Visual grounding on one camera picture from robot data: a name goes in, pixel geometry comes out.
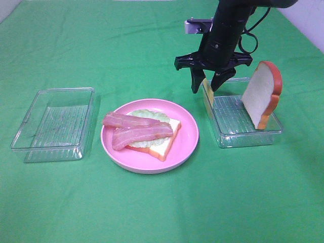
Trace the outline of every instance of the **pink plate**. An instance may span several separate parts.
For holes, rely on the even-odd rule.
[[[138,109],[160,111],[181,122],[181,128],[173,141],[166,161],[160,161],[147,153],[127,148],[119,151],[113,150],[111,146],[113,129],[102,126],[101,143],[108,155],[122,168],[141,174],[166,172],[184,163],[195,150],[199,139],[198,126],[192,115],[180,105],[160,99],[136,100],[121,106],[115,111],[127,114]]]

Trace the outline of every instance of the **cable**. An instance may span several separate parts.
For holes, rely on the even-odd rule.
[[[254,34],[252,34],[252,33],[250,33],[250,31],[251,30],[253,30],[255,27],[257,27],[258,26],[258,24],[260,24],[261,22],[262,22],[262,20],[264,20],[265,19],[265,17],[267,17],[267,15],[269,14],[269,12],[270,12],[270,9],[271,8],[268,8],[267,9],[267,11],[265,12],[265,14],[251,27],[251,28],[249,28],[249,29],[246,29],[246,27],[244,27],[244,30],[243,30],[243,33],[241,34],[241,36],[239,37],[239,40],[238,40],[238,47],[239,47],[239,49],[243,52],[243,53],[245,53],[245,54],[251,54],[251,53],[254,53],[256,50],[257,50],[257,48],[258,48],[258,45],[259,45],[259,43],[258,43],[258,39],[257,39],[257,37],[254,35]],[[251,36],[251,37],[253,37],[254,39],[255,39],[255,41],[256,41],[256,45],[255,45],[255,47],[254,47],[254,50],[253,51],[251,51],[251,52],[248,52],[248,51],[246,51],[243,47],[242,47],[242,35],[243,34],[246,34],[246,35],[248,35],[248,36]]]

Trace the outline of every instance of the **toy bread slice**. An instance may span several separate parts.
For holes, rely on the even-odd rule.
[[[242,95],[242,102],[255,129],[265,129],[269,116],[277,107],[282,91],[279,69],[269,61],[261,61]]]
[[[167,159],[167,155],[170,151],[172,143],[177,136],[178,130],[181,127],[181,123],[179,120],[170,119],[169,123],[173,130],[173,136],[167,138],[162,144],[152,145],[152,146],[146,147],[146,148],[137,148],[137,147],[131,147],[131,146],[127,146],[126,148],[132,149],[132,150],[135,150],[138,152],[148,153],[148,154],[152,155],[153,157],[158,158],[161,161],[165,161]]]

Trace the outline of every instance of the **white wall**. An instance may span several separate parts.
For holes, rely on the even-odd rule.
[[[324,0],[298,0],[280,11],[324,53]]]
[[[15,9],[22,0],[0,0],[0,23]]]

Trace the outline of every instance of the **plastic tray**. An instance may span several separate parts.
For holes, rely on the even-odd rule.
[[[229,79],[214,93],[212,102],[208,99],[208,88],[202,86],[211,126],[221,148],[270,145],[282,133],[282,125],[274,113],[265,130],[254,128],[241,101],[249,80],[250,78]]]
[[[93,111],[93,88],[38,91],[11,149],[24,162],[81,159]]]

